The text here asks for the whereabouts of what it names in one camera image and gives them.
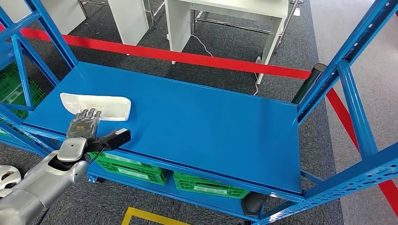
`white power cable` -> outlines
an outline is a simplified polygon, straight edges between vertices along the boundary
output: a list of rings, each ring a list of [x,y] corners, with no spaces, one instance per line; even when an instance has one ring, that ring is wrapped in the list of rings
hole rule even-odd
[[[253,94],[253,96],[256,96],[257,93],[259,92],[259,87],[257,86],[257,81],[259,80],[259,77],[257,76],[257,73],[254,73],[254,75],[256,76],[256,92]]]
[[[199,37],[197,37],[197,36],[195,36],[195,35],[193,35],[193,34],[191,34],[191,36],[194,37],[194,38],[196,38],[196,39],[203,45],[203,47],[205,48],[205,51],[206,51],[207,53],[209,53],[209,55],[210,55],[211,57],[214,57],[214,56],[207,50],[206,45],[199,39]],[[260,56],[257,57],[256,63],[261,63],[261,57],[260,57]],[[253,96],[256,96],[257,93],[259,92],[259,87],[257,86],[257,81],[259,80],[259,77],[257,76],[257,73],[254,73],[254,75],[256,76],[256,84],[255,84],[255,86],[256,86],[256,92],[253,94]]]
[[[256,59],[256,63],[261,63],[261,57],[257,57]],[[257,76],[257,73],[254,73],[254,75],[256,76],[256,92],[253,94],[253,96],[256,96],[257,93],[259,92],[259,87],[257,86],[257,81],[259,81],[259,77]]]
[[[203,47],[205,48],[205,51],[206,51],[207,53],[209,53],[209,55],[210,55],[211,57],[214,57],[214,56],[207,50],[206,45],[199,39],[199,37],[197,37],[197,36],[195,36],[195,35],[193,35],[193,34],[191,34],[191,36],[194,37],[194,38],[196,38],[196,39],[203,45]]]

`black wheel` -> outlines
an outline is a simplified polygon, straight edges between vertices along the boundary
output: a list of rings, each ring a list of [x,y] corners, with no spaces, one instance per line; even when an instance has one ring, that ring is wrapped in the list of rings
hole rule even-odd
[[[105,181],[104,178],[101,178],[101,177],[98,177],[98,178],[97,178],[97,183],[102,184],[104,181]]]

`robotic arm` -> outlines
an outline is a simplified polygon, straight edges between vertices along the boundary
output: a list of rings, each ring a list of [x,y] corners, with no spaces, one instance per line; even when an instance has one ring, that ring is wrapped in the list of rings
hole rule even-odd
[[[94,111],[77,113],[60,149],[51,152],[30,169],[25,178],[12,188],[12,192],[0,200],[0,225],[28,224],[69,187],[85,177],[89,165],[85,153],[100,154],[130,141],[130,131],[124,128],[97,138],[101,111],[95,115]]]

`blue shelving frame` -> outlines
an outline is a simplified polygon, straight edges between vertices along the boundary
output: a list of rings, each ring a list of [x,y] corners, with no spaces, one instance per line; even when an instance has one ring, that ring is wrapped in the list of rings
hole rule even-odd
[[[27,81],[26,69],[23,64],[22,54],[26,54],[29,59],[40,68],[51,84],[56,86],[59,81],[44,63],[44,61],[35,52],[35,50],[30,46],[28,41],[22,36],[19,30],[35,20],[39,21],[71,69],[77,66],[78,61],[71,49],[63,40],[60,32],[57,30],[54,22],[51,20],[41,2],[39,0],[25,1],[30,7],[32,13],[17,23],[13,23],[6,13],[0,9],[0,23],[5,27],[5,29],[0,33],[0,43],[3,44],[8,38],[11,37],[13,46],[12,51],[20,71],[23,91],[25,98],[27,99],[27,106],[0,104],[0,116],[8,123],[12,124],[15,128],[22,130],[27,136],[32,138],[34,142],[26,139],[23,135],[16,132],[13,128],[4,123],[0,123],[0,128],[19,140],[18,143],[13,141],[9,141],[8,143],[14,144],[14,146],[17,147],[20,146],[26,150],[35,150],[36,152],[41,152],[42,155],[45,155],[46,153],[43,152],[43,149],[40,146],[44,146],[49,151],[56,149],[57,146],[44,136],[57,140],[64,140],[65,136],[57,132],[45,131],[45,129],[25,126],[20,118],[8,110],[9,108],[15,107],[28,111],[35,110],[35,108],[31,105],[30,90]],[[128,153],[123,150],[117,150],[114,152],[119,156],[142,161],[144,163],[150,163],[171,170],[176,169],[180,172],[186,172],[213,180],[221,179],[227,184],[236,185],[237,187],[246,187],[251,191],[264,193],[264,190],[266,190],[267,193],[271,193],[271,196],[276,196],[287,200],[285,203],[268,212],[258,215],[257,217],[244,215],[241,209],[238,207],[240,205],[239,200],[178,191],[171,184],[171,179],[169,180],[168,184],[163,187],[108,173],[97,165],[90,167],[90,177],[93,179],[96,177],[102,177],[105,179],[114,180],[116,182],[151,191],[160,195],[218,210],[237,217],[251,220],[252,224],[255,225],[272,223],[292,214],[316,207],[323,203],[397,177],[398,143],[395,143],[382,151],[377,150],[374,137],[366,119],[360,96],[350,69],[350,65],[354,63],[369,42],[375,37],[378,31],[383,27],[383,25],[385,25],[388,19],[395,14],[397,10],[398,0],[375,1],[375,3],[365,14],[364,18],[360,21],[358,26],[343,44],[341,49],[326,67],[321,76],[316,80],[314,85],[306,93],[300,103],[297,104],[297,122],[298,124],[301,124],[311,113],[311,111],[318,105],[318,103],[325,97],[326,93],[333,87],[336,81],[338,79],[341,80],[355,135],[358,140],[359,151],[362,157],[360,162],[349,167],[348,169],[326,180],[301,171],[302,176],[314,181],[316,185],[308,190],[296,194],[272,187],[258,188],[258,186],[249,184],[245,181],[239,181],[237,179],[225,178],[217,175],[217,171],[214,171],[213,175],[209,176],[208,172],[200,172],[189,167],[176,166],[173,163],[167,163],[160,159],[142,156],[135,154],[134,152]]]

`yellow floor marking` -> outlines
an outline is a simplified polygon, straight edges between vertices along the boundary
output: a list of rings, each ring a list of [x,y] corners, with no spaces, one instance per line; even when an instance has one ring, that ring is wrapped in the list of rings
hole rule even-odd
[[[158,224],[163,224],[163,225],[189,225],[187,223],[183,223],[183,222],[177,221],[175,219],[170,219],[167,217],[159,216],[159,215],[156,215],[156,214],[153,214],[153,213],[150,213],[147,211],[139,210],[136,208],[132,208],[132,207],[129,207],[127,209],[127,212],[124,215],[122,225],[129,225],[131,217],[133,217],[133,216],[139,217],[142,219],[146,219],[146,220],[150,220],[152,222],[156,222]]]

